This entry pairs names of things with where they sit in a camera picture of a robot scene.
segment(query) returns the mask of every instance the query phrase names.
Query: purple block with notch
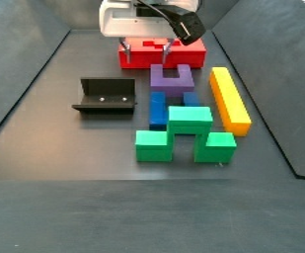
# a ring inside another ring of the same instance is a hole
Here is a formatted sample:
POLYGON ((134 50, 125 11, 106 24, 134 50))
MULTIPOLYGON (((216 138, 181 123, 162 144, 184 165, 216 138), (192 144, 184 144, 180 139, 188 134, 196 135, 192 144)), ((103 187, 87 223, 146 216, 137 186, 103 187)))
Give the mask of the purple block with notch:
POLYGON ((178 77, 164 77, 162 65, 152 65, 152 91, 165 92, 166 97, 182 97, 184 92, 194 91, 194 81, 188 64, 178 64, 178 77))

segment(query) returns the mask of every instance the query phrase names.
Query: red block with notch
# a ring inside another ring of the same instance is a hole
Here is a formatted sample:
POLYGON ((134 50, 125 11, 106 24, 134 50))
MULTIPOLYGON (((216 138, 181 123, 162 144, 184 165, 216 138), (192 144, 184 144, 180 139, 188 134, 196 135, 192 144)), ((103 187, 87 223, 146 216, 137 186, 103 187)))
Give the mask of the red block with notch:
MULTIPOLYGON (((132 61, 120 44, 120 62, 122 68, 152 68, 152 64, 162 64, 162 46, 168 39, 126 38, 132 46, 132 61)), ((206 47, 200 39, 192 45, 184 45, 178 39, 170 47, 164 68, 177 68, 178 64, 188 64, 192 68, 204 67, 206 47)))

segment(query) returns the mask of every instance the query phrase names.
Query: yellow block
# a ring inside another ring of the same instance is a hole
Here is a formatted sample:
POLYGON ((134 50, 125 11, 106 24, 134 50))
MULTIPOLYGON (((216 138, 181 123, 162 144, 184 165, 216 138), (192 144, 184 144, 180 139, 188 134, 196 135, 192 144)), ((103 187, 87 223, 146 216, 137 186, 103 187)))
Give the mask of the yellow block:
POLYGON ((246 136, 253 122, 226 67, 212 69, 210 86, 225 131, 232 132, 234 136, 246 136))

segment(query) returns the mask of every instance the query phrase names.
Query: toy block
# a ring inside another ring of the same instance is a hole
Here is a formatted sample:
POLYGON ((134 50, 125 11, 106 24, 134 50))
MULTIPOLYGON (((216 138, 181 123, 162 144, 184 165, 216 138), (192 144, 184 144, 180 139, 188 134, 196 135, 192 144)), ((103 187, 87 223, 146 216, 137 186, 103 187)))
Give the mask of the toy block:
POLYGON ((177 68, 178 64, 188 64, 192 68, 204 66, 208 50, 202 40, 184 45, 176 39, 165 63, 162 63, 162 46, 168 44, 168 39, 126 38, 126 43, 130 45, 130 61, 121 44, 118 48, 122 68, 150 68, 152 64, 162 64, 164 68, 177 68))
POLYGON ((232 132, 234 136, 246 136, 253 122, 226 67, 213 68, 210 85, 225 131, 232 132))
POLYGON ((213 116, 209 107, 169 107, 172 126, 210 127, 213 116))
POLYGON ((152 65, 152 90, 154 92, 165 92, 166 97, 182 97, 184 92, 194 90, 194 81, 189 65, 178 64, 177 71, 177 78, 165 78, 162 65, 152 65))
POLYGON ((184 92, 184 106, 200 107, 200 98, 197 92, 184 92))
POLYGON ((136 147, 138 161, 172 161, 173 143, 168 141, 166 131, 138 130, 136 147))
POLYGON ((165 130, 168 122, 166 98, 164 92, 152 92, 150 129, 165 130))
POLYGON ((173 158, 172 150, 137 150, 137 160, 140 162, 170 162, 173 158))
POLYGON ((194 161, 229 163, 236 149, 237 143, 230 132, 210 132, 205 145, 201 136, 196 137, 194 161))
POLYGON ((209 107, 169 107, 169 135, 208 134, 212 124, 213 117, 209 107))
POLYGON ((166 131, 138 130, 137 131, 137 149, 172 149, 168 142, 166 131))

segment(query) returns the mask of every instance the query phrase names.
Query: blue block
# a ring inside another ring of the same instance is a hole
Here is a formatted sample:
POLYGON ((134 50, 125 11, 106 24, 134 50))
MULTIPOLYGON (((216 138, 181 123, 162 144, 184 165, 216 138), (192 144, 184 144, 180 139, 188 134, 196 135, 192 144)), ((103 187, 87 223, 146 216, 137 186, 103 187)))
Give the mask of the blue block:
POLYGON ((166 96, 164 92, 152 92, 150 129, 165 130, 168 122, 166 96))
POLYGON ((184 92, 185 107, 200 107, 200 98, 197 92, 184 92))

